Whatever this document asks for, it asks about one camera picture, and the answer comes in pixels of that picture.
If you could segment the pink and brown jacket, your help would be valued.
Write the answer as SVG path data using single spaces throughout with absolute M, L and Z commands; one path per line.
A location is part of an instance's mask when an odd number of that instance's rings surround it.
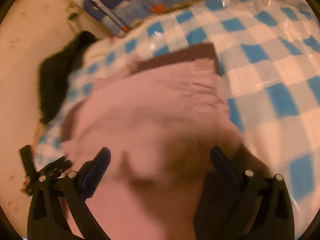
M 229 118 L 211 43 L 135 57 L 68 113 L 63 152 L 79 168 L 103 147 L 111 163 L 88 207 L 111 239 L 194 239 L 193 220 L 214 146 L 232 157 Z

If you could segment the black garment pile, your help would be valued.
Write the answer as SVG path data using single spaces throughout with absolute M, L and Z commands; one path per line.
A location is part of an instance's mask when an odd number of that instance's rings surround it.
M 87 48 L 97 38 L 89 31 L 77 34 L 62 50 L 43 60 L 39 67 L 40 122 L 50 123 L 65 100 L 68 77 L 82 66 Z

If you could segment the white wall socket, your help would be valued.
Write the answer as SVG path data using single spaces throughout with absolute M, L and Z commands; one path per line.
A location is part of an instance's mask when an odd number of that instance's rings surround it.
M 74 3 L 68 3 L 65 12 L 67 13 L 67 20 L 75 21 L 78 19 L 81 9 Z

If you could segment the blue white checkered bed cover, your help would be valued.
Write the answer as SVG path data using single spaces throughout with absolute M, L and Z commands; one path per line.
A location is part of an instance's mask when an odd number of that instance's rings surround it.
M 146 60 L 204 42 L 215 46 L 231 121 L 249 150 L 285 178 L 299 237 L 319 210 L 319 23 L 304 0 L 206 0 L 91 46 L 37 143 L 35 165 L 61 157 L 62 123 L 96 78 L 131 56 Z

